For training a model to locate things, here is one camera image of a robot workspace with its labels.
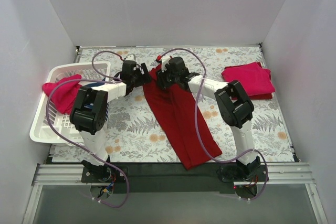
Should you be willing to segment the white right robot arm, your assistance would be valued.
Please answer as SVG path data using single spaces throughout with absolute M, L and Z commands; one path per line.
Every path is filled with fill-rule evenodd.
M 205 154 L 213 161 L 228 164 L 236 162 L 238 176 L 242 180 L 251 180 L 260 167 L 260 158 L 255 150 L 251 133 L 251 120 L 253 118 L 254 105 L 248 97 L 241 83 L 219 82 L 211 80 L 196 72 L 189 72 L 181 57 L 159 56 L 157 62 L 161 69 L 156 71 L 156 77 L 160 88 L 166 89 L 177 84 L 182 90 L 196 93 L 211 98 L 217 102 L 219 112 L 224 122 L 230 126 L 233 133 L 236 157 L 228 161 L 219 161 L 206 149 L 198 128 L 197 109 L 194 109 L 194 122 L 196 135 Z

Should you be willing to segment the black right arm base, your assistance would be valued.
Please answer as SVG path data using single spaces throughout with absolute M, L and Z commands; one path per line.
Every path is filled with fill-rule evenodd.
M 236 163 L 223 164 L 217 170 L 219 180 L 226 186 L 220 193 L 229 197 L 251 200 L 269 181 L 265 165 L 260 165 L 253 172 L 246 174 Z

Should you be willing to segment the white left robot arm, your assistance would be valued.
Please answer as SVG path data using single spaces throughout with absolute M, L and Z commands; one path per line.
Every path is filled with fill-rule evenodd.
M 112 175 L 111 168 L 104 164 L 109 157 L 105 148 L 109 102 L 127 96 L 134 88 L 150 83 L 152 80 L 146 64 L 142 63 L 138 66 L 132 60 L 126 60 L 123 63 L 120 78 L 122 82 L 117 84 L 103 84 L 92 88 L 80 87 L 70 114 L 70 122 L 79 131 L 84 147 L 91 155 L 89 162 L 96 165 L 93 175 L 100 182 L 108 181 Z

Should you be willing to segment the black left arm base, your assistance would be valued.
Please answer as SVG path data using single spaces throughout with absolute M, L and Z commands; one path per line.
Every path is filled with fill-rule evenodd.
M 94 165 L 86 160 L 81 164 L 84 167 L 82 183 L 107 183 L 107 185 L 90 187 L 90 193 L 94 198 L 107 199 L 113 194 L 116 183 L 125 183 L 123 174 L 106 164 Z

